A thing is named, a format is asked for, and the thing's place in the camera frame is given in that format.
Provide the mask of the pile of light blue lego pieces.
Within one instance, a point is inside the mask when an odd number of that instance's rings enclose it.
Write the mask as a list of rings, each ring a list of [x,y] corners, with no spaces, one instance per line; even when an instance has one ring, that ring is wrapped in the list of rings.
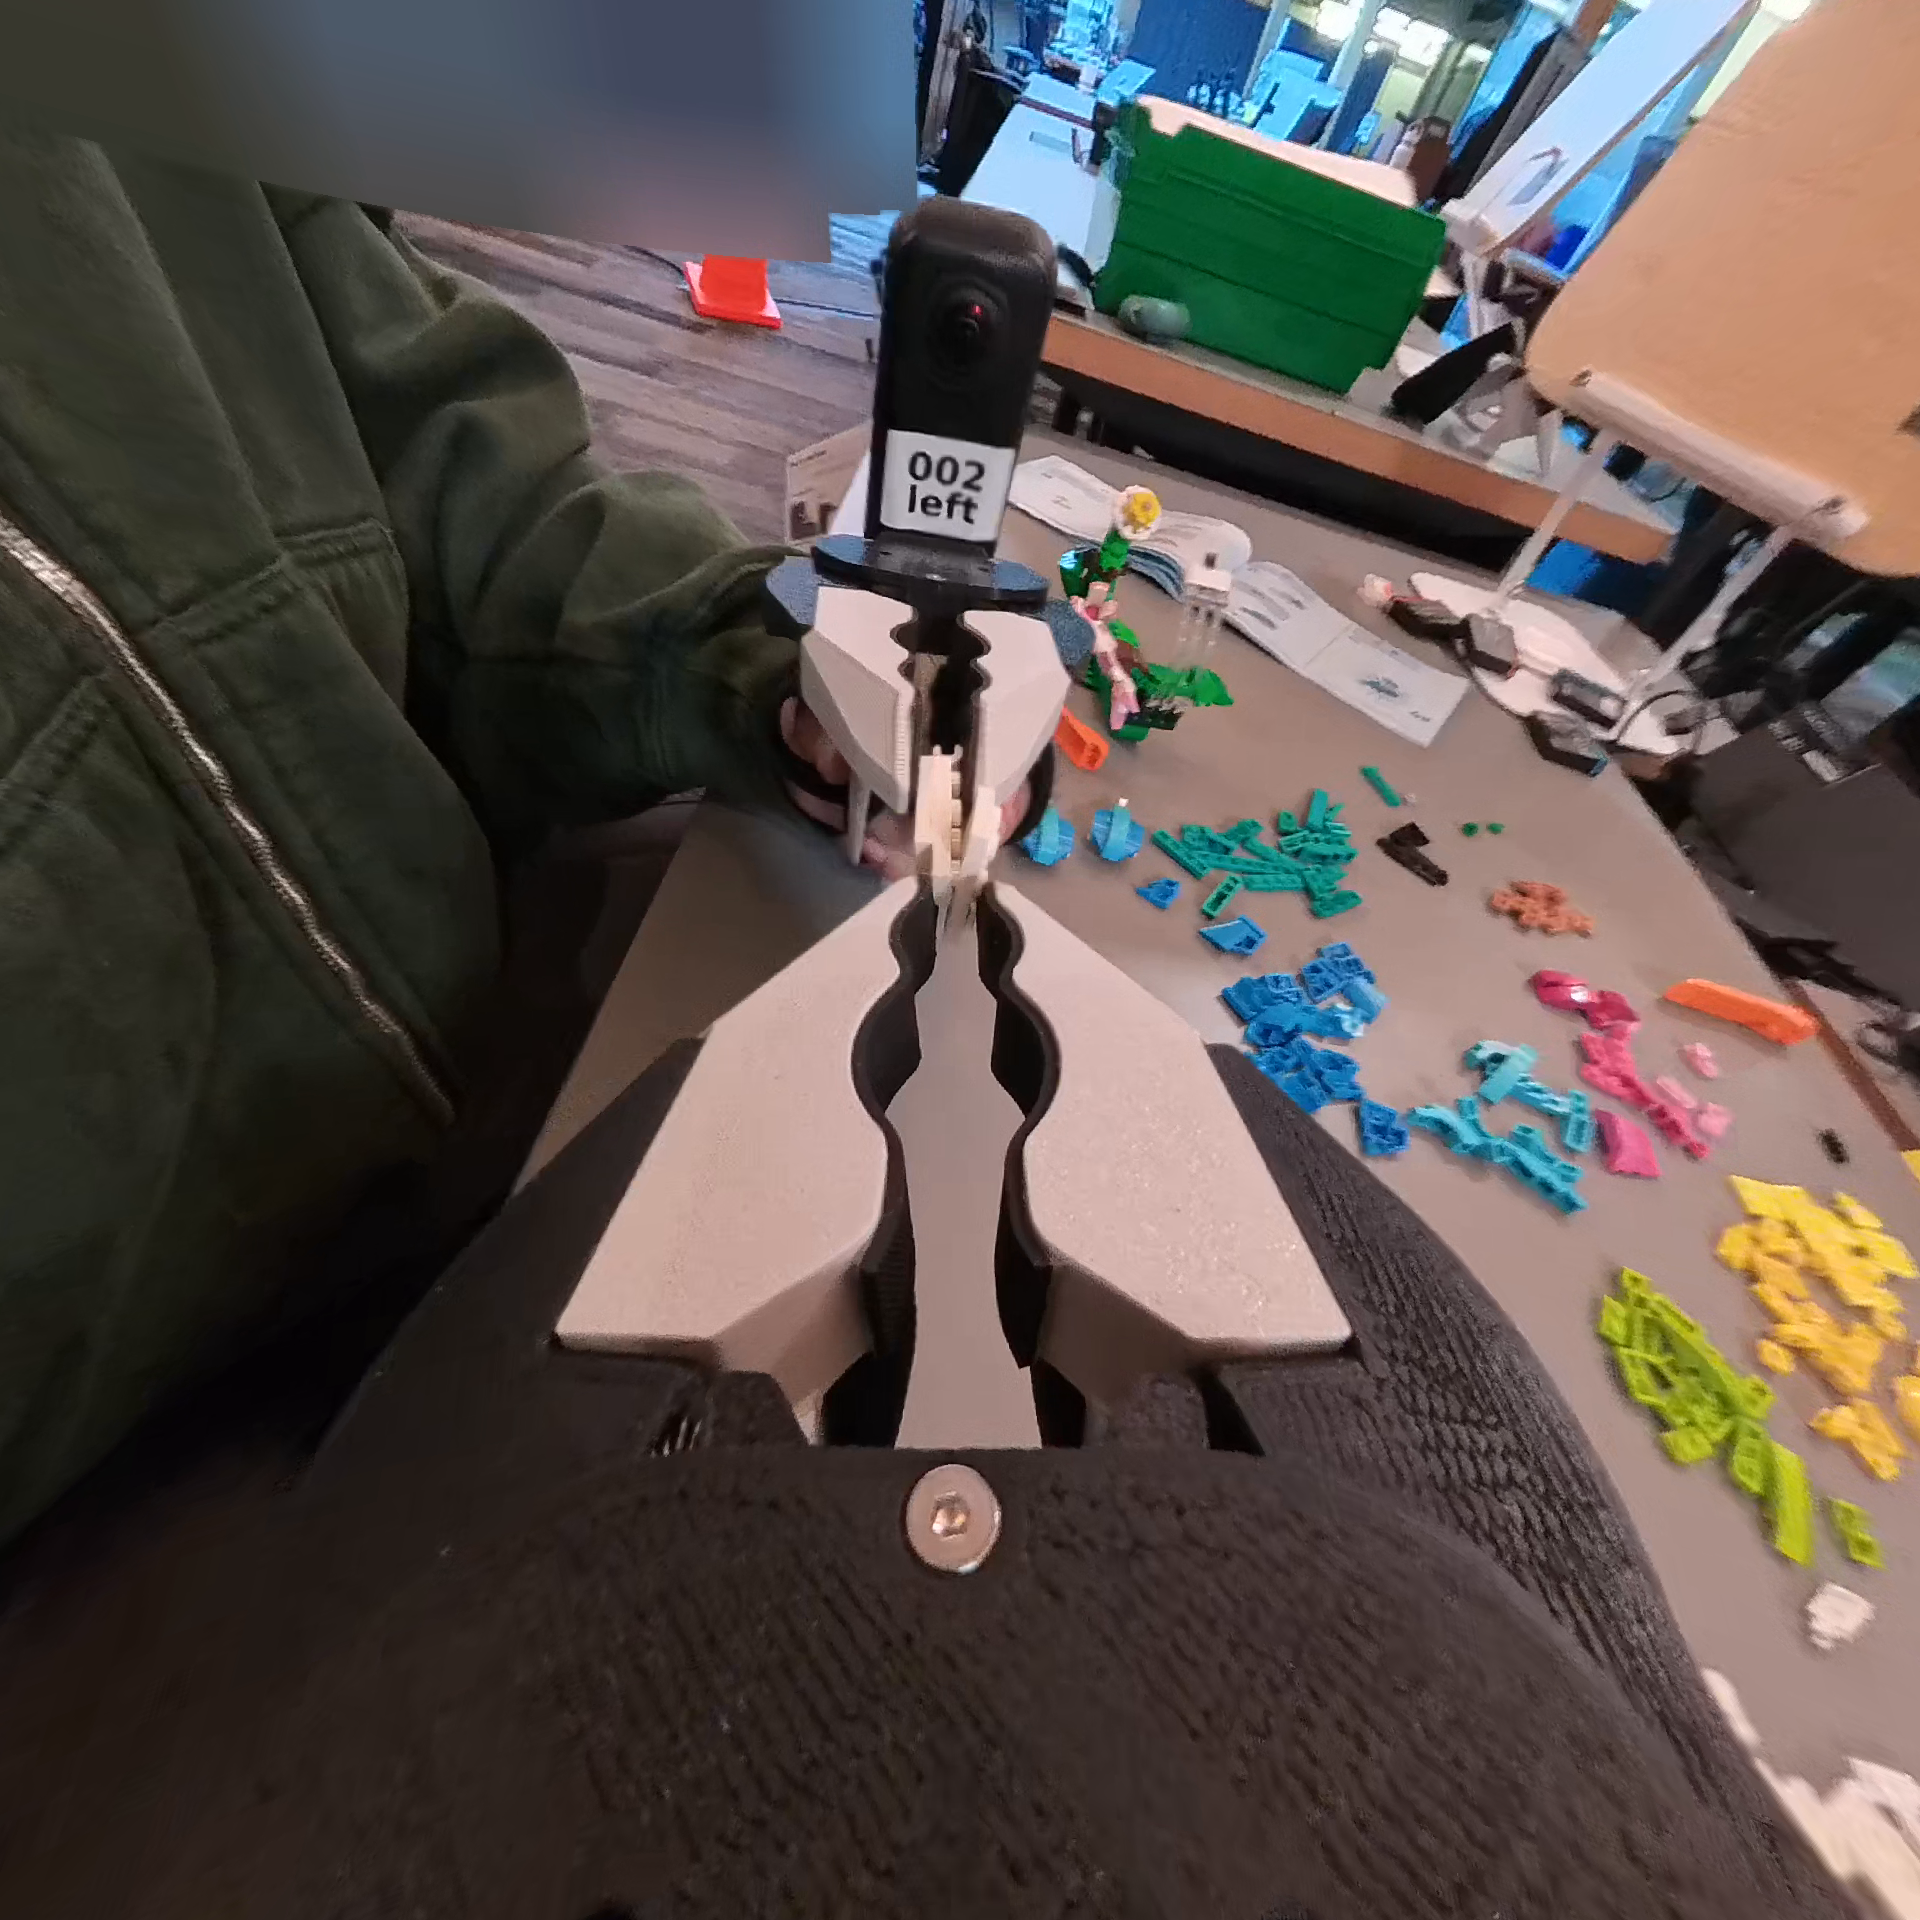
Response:
[[[1501,1172],[1553,1213],[1578,1216],[1591,1205],[1597,1114],[1583,1092],[1545,1083],[1535,1064],[1535,1047],[1477,1040],[1462,1055],[1477,1085],[1451,1101],[1415,1106],[1403,1123],[1456,1159]]]

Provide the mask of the small white printed box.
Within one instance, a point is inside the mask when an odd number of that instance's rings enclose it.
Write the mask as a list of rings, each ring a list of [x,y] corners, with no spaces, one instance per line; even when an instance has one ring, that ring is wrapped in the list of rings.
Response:
[[[872,425],[856,423],[783,463],[783,540],[859,535],[867,509]]]

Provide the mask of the green storage bin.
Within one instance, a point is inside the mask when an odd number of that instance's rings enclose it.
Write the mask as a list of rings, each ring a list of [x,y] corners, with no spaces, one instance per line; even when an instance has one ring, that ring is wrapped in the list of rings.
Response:
[[[1189,345],[1345,393],[1400,345],[1447,241],[1395,167],[1141,99],[1111,131],[1089,300],[1176,304]]]

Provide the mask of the pile of pink lego pieces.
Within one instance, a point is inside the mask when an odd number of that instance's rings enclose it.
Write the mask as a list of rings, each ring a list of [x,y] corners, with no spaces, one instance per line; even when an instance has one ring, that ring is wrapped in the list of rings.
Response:
[[[1533,972],[1527,988],[1543,1008],[1578,1025],[1577,1077],[1599,1095],[1592,1132],[1609,1175],[1653,1181],[1663,1172],[1663,1149],[1701,1163],[1727,1138],[1731,1115],[1721,1104],[1669,1075],[1640,1069],[1634,1051],[1640,1016],[1626,997],[1561,969]]]

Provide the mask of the person's left forearm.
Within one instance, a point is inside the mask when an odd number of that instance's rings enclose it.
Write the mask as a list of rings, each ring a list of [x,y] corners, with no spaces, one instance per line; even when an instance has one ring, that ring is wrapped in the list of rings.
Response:
[[[382,475],[413,604],[408,713],[497,852],[693,791],[771,799],[797,642],[781,545],[698,490],[576,452],[416,452]]]

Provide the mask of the pile of teal lego pieces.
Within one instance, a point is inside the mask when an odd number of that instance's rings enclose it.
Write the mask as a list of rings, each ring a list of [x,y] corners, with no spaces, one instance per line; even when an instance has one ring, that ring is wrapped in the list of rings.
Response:
[[[1353,883],[1358,843],[1345,807],[1313,789],[1295,807],[1267,819],[1238,819],[1226,827],[1181,823],[1153,829],[1149,847],[1200,890],[1202,922],[1224,922],[1261,897],[1293,897],[1317,922],[1360,909]]]

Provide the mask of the pile of yellow lego pieces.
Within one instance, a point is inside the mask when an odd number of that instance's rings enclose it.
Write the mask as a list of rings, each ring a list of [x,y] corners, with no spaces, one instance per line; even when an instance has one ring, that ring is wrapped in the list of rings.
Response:
[[[1807,1434],[1874,1483],[1914,1474],[1914,1256],[1846,1191],[1727,1178],[1714,1243],[1757,1329],[1751,1349]]]

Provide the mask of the built lego flower model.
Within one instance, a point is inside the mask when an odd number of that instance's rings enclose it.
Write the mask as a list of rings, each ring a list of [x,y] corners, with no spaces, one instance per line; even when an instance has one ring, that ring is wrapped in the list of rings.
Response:
[[[1184,569],[1174,661],[1149,661],[1136,632],[1120,618],[1120,583],[1137,552],[1166,520],[1149,488],[1123,488],[1102,540],[1063,554],[1066,607],[1089,626],[1083,681],[1106,704],[1109,736],[1143,740],[1171,732],[1190,711],[1226,709],[1232,692],[1214,666],[1215,640],[1232,604],[1232,573],[1206,546],[1195,569]]]

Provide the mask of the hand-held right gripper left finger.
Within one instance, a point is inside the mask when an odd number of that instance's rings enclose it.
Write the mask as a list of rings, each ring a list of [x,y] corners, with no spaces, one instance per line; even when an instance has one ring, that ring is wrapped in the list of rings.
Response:
[[[928,887],[896,881],[701,1036],[554,1325],[573,1353],[901,1407],[918,1312],[888,1112],[920,1067]]]

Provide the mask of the long wooden desk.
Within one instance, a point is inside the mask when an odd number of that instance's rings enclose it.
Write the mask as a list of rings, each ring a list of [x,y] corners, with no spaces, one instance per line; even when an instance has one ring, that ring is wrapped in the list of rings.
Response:
[[[1566,439],[1549,464],[1533,439],[1480,460],[1365,397],[1063,308],[1042,373],[1065,436],[1480,569],[1520,552],[1578,463]]]

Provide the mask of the wide white lego plate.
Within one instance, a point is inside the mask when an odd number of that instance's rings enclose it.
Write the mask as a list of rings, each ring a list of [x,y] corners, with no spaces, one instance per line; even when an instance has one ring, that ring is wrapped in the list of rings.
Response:
[[[914,775],[912,848],[937,905],[970,899],[1001,847],[1001,803],[966,799],[963,756],[926,752]]]

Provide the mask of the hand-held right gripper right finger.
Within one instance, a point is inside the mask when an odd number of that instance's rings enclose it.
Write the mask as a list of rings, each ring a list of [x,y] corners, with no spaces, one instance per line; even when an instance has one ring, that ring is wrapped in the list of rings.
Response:
[[[1014,1360],[1131,1389],[1341,1349],[1347,1315],[1189,1021],[1007,883],[976,948],[1018,1112],[993,1247]]]

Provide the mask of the red floor object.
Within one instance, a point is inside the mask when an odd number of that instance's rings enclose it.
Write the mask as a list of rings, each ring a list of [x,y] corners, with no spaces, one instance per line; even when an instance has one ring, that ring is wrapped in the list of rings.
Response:
[[[754,330],[783,324],[770,284],[770,263],[760,257],[705,253],[682,261],[680,275],[687,304],[701,320]]]

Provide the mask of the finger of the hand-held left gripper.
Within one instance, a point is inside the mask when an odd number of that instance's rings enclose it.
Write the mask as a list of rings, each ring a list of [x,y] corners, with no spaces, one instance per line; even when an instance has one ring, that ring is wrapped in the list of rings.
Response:
[[[1040,613],[969,611],[958,618],[962,704],[958,764],[962,858],[992,858],[1030,832],[1048,804],[1066,667]]]
[[[931,755],[935,666],[915,649],[918,613],[867,588],[819,585],[800,647],[800,695],[847,769],[847,852],[879,810],[906,832],[915,868],[938,868],[938,804],[920,803]]]

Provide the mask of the pile of lime lego pieces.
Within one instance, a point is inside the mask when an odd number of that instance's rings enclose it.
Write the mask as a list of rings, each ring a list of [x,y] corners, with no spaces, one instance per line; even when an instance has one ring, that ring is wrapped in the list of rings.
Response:
[[[1768,1548],[1799,1569],[1816,1561],[1825,1530],[1858,1569],[1883,1569],[1881,1538],[1856,1503],[1824,1498],[1805,1461],[1776,1440],[1773,1393],[1738,1372],[1703,1325],[1638,1269],[1619,1266],[1602,1292],[1595,1332],[1623,1395],[1657,1427],[1669,1461],[1714,1468],[1755,1507]]]

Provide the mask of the person's left hand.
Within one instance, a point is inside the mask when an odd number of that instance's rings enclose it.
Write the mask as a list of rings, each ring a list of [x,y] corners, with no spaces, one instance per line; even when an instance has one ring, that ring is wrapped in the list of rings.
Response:
[[[775,760],[789,804],[845,850],[847,801],[851,799],[845,756],[800,697],[783,700],[776,730],[781,745]],[[915,876],[912,823],[867,801],[855,861],[881,881]]]

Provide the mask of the instruction booklet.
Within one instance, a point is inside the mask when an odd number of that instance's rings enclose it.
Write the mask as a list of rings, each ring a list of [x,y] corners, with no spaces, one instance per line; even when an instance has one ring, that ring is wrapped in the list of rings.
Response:
[[[1462,704],[1466,681],[1370,635],[1317,594],[1283,564],[1256,561],[1242,529],[1178,509],[1162,509],[1143,533],[1127,524],[1120,491],[1061,456],[1042,456],[1014,471],[1013,505],[1066,535],[1063,591],[1083,592],[1083,554],[1106,572],[1103,549],[1123,545],[1123,567],[1184,608],[1202,569],[1226,585],[1218,625],[1266,659],[1373,719],[1411,747],[1429,747]]]

